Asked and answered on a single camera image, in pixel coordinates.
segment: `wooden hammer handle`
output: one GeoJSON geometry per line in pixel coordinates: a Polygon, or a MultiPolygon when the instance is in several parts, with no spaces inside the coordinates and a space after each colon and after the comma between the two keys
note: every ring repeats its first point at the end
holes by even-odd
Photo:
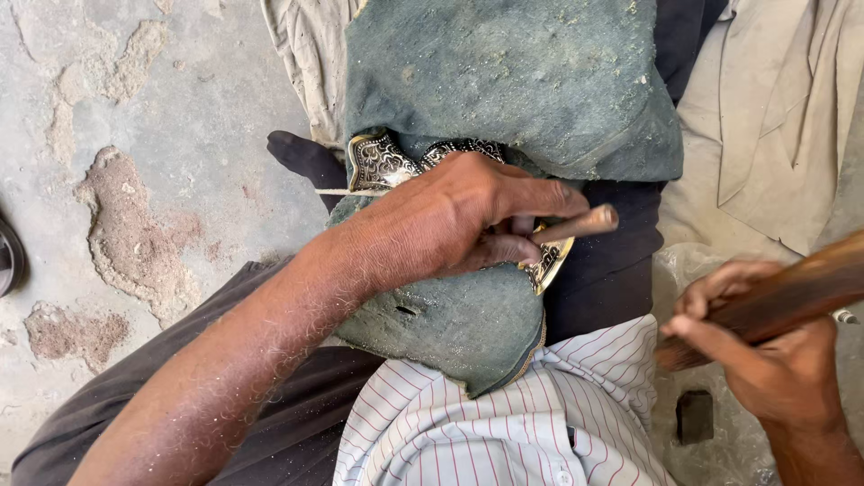
{"type": "MultiPolygon", "coordinates": [[[[864,231],[859,231],[759,282],[709,312],[707,320],[759,344],[862,299],[864,231]]],[[[670,371],[711,362],[676,337],[660,343],[655,357],[670,371]]]]}

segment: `concrete floor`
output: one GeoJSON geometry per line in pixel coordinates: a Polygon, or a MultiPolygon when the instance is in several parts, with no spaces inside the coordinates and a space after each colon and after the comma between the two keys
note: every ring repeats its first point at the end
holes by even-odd
{"type": "MultiPolygon", "coordinates": [[[[169,8],[169,0],[157,2],[170,13],[149,1],[0,0],[0,213],[17,230],[30,264],[21,290],[0,299],[0,486],[7,486],[15,455],[54,409],[94,371],[160,331],[148,303],[108,285],[93,264],[91,210],[74,191],[97,152],[114,145],[134,161],[149,192],[145,212],[174,245],[179,270],[191,276],[199,300],[245,261],[294,252],[326,219],[311,186],[265,149],[270,131],[307,136],[308,121],[258,3],[204,0],[169,8]],[[147,32],[164,33],[161,48],[158,36],[133,34],[147,20],[164,22],[146,24],[147,32]],[[152,59],[134,48],[144,41],[151,42],[148,52],[158,51],[152,59]],[[137,61],[124,65],[124,53],[137,61]],[[121,93],[105,66],[131,69],[120,80],[121,93]],[[61,76],[67,68],[83,70],[81,86],[69,87],[61,76]],[[55,349],[61,357],[46,357],[45,349],[35,354],[40,348],[25,329],[35,307],[85,324],[116,315],[128,326],[102,361],[74,345],[55,349]]],[[[680,283],[658,269],[656,312],[663,320],[680,283]]],[[[859,444],[862,329],[841,329],[839,359],[859,444]]],[[[682,483],[772,484],[764,435],[716,365],[658,373],[656,385],[652,439],[682,483]],[[698,387],[715,396],[716,437],[680,447],[672,439],[675,401],[682,390],[698,387]]]]}

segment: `cracked floor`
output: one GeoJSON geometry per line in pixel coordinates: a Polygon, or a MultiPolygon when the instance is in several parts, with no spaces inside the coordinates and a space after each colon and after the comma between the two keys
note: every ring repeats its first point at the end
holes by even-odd
{"type": "Polygon", "coordinates": [[[257,2],[0,0],[0,66],[0,212],[29,259],[0,299],[6,486],[94,373],[327,215],[266,150],[270,131],[307,137],[308,121],[257,2]]]}

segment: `hairy forearm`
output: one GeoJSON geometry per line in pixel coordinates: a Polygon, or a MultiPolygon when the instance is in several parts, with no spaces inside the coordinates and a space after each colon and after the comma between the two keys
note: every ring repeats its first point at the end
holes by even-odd
{"type": "Polygon", "coordinates": [[[203,484],[218,474],[274,387],[375,291],[337,246],[338,230],[303,248],[154,374],[70,484],[203,484]]]}
{"type": "Polygon", "coordinates": [[[785,486],[860,486],[864,461],[845,420],[829,430],[797,431],[764,424],[785,486]]]}

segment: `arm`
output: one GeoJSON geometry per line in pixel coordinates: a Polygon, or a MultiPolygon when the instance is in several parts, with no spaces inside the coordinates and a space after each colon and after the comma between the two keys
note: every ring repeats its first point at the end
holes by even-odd
{"type": "Polygon", "coordinates": [[[177,353],[93,444],[69,484],[206,483],[273,387],[366,299],[493,262],[536,262],[539,249],[526,238],[535,215],[565,218],[573,234],[595,224],[585,198],[559,182],[476,153],[452,154],[319,235],[177,353]]]}
{"type": "Polygon", "coordinates": [[[772,262],[725,264],[684,292],[676,316],[661,330],[723,365],[729,388],[765,429],[783,484],[864,484],[864,460],[840,404],[834,320],[818,319],[757,348],[702,321],[709,309],[780,268],[772,262]]]}

